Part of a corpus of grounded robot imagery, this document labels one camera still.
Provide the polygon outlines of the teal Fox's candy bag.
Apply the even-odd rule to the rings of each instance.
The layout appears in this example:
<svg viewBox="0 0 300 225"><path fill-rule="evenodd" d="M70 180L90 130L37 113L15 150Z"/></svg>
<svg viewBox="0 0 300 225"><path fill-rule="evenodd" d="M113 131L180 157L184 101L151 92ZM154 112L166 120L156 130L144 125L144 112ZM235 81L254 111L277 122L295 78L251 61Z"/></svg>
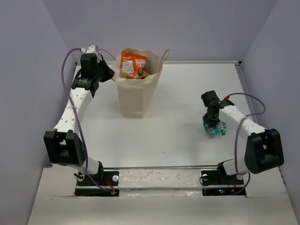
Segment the teal Fox's candy bag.
<svg viewBox="0 0 300 225"><path fill-rule="evenodd" d="M202 121L204 131L208 135L208 137L213 138L217 135L225 135L226 134L226 123L218 122L215 127L209 127L205 121Z"/></svg>

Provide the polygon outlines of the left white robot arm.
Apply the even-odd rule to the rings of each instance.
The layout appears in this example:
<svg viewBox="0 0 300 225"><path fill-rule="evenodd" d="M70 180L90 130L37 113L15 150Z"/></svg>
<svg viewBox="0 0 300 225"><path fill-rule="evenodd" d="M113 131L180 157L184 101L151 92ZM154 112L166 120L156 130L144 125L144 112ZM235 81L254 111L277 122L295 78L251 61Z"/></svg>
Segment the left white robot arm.
<svg viewBox="0 0 300 225"><path fill-rule="evenodd" d="M87 175L91 184L99 185L104 179L104 168L101 162L88 156L81 122L99 84L112 79L114 71L97 51L80 51L80 69L71 88L65 89L67 105L53 130L45 132L44 142L52 164L77 169Z"/></svg>

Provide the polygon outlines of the cream paper bag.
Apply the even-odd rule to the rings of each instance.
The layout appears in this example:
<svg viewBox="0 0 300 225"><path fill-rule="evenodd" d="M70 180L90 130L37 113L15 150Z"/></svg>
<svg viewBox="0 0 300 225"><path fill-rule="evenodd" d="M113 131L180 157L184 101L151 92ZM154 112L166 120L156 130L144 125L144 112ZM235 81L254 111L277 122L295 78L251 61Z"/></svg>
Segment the cream paper bag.
<svg viewBox="0 0 300 225"><path fill-rule="evenodd" d="M122 115L142 118L159 81L165 58L159 58L151 51L131 48L125 48L123 51L147 57L145 68L150 71L151 75L144 79L127 79L122 76L121 54L111 65L111 69L115 72L112 80L117 85Z"/></svg>

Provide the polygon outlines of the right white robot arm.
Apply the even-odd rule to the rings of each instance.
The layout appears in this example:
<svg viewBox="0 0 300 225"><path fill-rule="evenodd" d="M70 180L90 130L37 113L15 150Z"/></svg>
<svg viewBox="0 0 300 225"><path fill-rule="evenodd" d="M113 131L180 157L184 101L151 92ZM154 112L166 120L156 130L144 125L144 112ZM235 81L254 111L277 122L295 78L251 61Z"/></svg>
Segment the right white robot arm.
<svg viewBox="0 0 300 225"><path fill-rule="evenodd" d="M252 115L244 115L229 98L219 99L213 90L201 95L207 109L202 121L209 137L224 135L227 125L236 129L233 159L207 173L203 177L206 185L210 181L226 184L233 176L258 174L284 164L280 133L253 122Z"/></svg>

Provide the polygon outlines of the orange candy bag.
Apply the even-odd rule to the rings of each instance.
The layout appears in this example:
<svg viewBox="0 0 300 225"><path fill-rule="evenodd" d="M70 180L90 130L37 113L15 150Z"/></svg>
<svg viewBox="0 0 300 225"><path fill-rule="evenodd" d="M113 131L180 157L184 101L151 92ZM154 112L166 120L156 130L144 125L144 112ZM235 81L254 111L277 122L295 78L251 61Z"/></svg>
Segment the orange candy bag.
<svg viewBox="0 0 300 225"><path fill-rule="evenodd" d="M143 79L145 74L143 69L147 62L147 57L123 51L121 54L121 72L127 79Z"/></svg>

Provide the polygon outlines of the brown Kettle chips bag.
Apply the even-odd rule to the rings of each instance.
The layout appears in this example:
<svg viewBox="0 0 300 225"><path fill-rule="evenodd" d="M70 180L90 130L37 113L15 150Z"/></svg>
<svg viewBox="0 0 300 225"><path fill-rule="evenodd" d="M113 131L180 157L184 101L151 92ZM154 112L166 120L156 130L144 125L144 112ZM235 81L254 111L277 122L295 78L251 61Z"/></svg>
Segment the brown Kettle chips bag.
<svg viewBox="0 0 300 225"><path fill-rule="evenodd" d="M147 76L151 75L150 71L147 68L142 69L142 79L146 78Z"/></svg>

